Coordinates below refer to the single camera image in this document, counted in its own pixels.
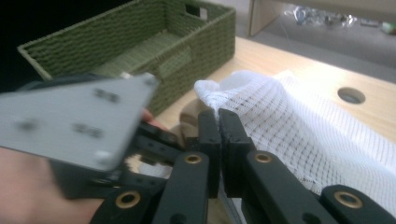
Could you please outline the clear plastic clutter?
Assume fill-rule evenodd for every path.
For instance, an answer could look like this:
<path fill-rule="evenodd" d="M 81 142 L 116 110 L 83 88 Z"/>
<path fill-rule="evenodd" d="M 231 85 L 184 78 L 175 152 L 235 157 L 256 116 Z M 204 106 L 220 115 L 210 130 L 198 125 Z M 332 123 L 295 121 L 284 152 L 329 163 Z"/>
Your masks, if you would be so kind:
<path fill-rule="evenodd" d="M 312 7 L 294 6 L 284 11 L 297 25 L 310 25 L 327 28 L 348 28 L 358 20 L 352 15 L 334 13 Z"/>

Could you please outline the green woven basket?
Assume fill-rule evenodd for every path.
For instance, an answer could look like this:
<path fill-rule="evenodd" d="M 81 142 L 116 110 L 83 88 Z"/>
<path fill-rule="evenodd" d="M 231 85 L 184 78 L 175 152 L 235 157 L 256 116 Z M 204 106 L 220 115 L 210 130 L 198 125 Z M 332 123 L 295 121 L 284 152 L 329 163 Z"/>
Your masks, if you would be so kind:
<path fill-rule="evenodd" d="M 234 9 L 202 0 L 134 0 L 18 48 L 45 80 L 149 72 L 160 82 L 148 106 L 154 115 L 234 50 Z"/>

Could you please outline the white mesh laundry bag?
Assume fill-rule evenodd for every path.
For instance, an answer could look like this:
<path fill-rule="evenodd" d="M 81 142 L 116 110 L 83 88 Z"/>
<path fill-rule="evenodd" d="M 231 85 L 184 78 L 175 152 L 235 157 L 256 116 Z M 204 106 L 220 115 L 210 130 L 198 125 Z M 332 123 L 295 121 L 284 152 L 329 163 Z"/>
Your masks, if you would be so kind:
<path fill-rule="evenodd" d="M 396 144 L 315 95 L 293 73 L 236 71 L 221 82 L 199 80 L 194 90 L 196 99 L 171 130 L 179 140 L 197 134 L 199 112 L 228 109 L 256 148 L 277 155 L 308 190 L 345 185 L 396 217 Z"/>

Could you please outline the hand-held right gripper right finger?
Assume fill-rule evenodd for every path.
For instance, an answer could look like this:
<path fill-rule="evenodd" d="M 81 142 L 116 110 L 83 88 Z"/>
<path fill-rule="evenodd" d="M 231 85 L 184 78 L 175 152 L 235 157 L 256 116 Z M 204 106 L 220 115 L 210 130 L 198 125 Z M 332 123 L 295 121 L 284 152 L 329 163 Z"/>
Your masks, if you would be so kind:
<path fill-rule="evenodd" d="M 252 150 L 252 140 L 239 116 L 224 108 L 219 110 L 219 132 L 224 190 L 229 198 L 241 198 L 246 185 L 243 165 Z"/>

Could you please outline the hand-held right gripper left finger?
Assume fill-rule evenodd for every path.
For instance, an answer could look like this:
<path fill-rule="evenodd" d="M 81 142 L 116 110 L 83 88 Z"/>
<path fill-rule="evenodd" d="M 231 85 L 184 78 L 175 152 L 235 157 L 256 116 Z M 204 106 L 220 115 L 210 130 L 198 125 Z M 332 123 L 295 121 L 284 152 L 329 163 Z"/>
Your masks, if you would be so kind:
<path fill-rule="evenodd" d="M 202 111 L 198 115 L 198 134 L 187 138 L 188 150 L 199 151 L 209 158 L 208 196 L 218 197 L 220 179 L 221 138 L 214 111 Z"/>

